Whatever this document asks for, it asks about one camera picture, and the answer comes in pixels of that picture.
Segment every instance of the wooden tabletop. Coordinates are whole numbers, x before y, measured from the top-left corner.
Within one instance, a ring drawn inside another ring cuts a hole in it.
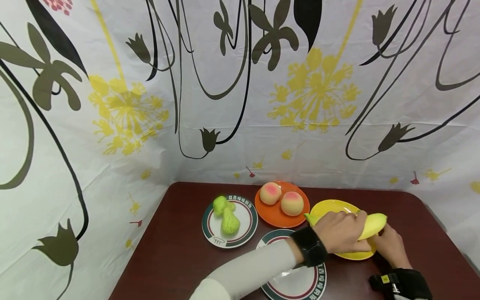
[[[111,300],[187,300],[200,281],[229,260],[254,250],[275,229],[260,219],[245,245],[221,249],[202,233],[202,216],[219,195],[237,194],[252,202],[259,186],[177,182],[172,184],[115,287]],[[435,300],[480,299],[480,277],[468,264],[425,205],[412,194],[394,191],[302,188],[311,205],[339,199],[384,213],[402,235],[413,267],[429,283]],[[353,262],[332,256],[326,264],[322,300],[381,300],[368,284],[385,267],[381,257]],[[245,300],[265,300],[261,289]]]

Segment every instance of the yellow plate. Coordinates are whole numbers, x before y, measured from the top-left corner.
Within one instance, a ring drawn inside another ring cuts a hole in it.
[[[310,215],[317,218],[321,218],[328,212],[338,213],[338,212],[344,211],[347,213],[356,214],[359,210],[360,209],[358,207],[350,203],[331,199],[331,200],[324,200],[315,204],[315,206],[313,206],[312,210],[310,211]],[[335,255],[345,259],[350,259],[353,261],[362,261],[372,257],[377,251],[377,249],[375,248],[375,245],[370,244],[370,246],[372,247],[372,251],[370,252],[338,253],[338,254],[335,253]]]

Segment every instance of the hand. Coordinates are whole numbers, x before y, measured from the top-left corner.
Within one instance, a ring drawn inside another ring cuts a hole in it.
[[[367,240],[357,241],[365,227],[367,213],[357,215],[346,212],[328,212],[313,230],[324,244],[328,253],[368,252],[372,250]]]
[[[392,268],[412,269],[405,252],[403,239],[390,225],[385,225],[382,235],[375,235],[368,240],[377,246],[377,251],[388,261]]]

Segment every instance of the peach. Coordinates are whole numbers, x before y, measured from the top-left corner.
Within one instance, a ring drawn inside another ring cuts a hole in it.
[[[303,198],[297,192],[286,192],[280,206],[286,215],[298,216],[303,211]]]
[[[275,182],[267,182],[260,189],[260,200],[262,200],[262,202],[266,205],[274,205],[278,200],[280,200],[281,195],[282,190]]]

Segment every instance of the white backdrop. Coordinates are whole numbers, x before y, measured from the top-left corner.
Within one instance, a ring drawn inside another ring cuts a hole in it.
[[[0,299],[107,299],[179,180],[405,190],[480,266],[479,13],[4,3]]]

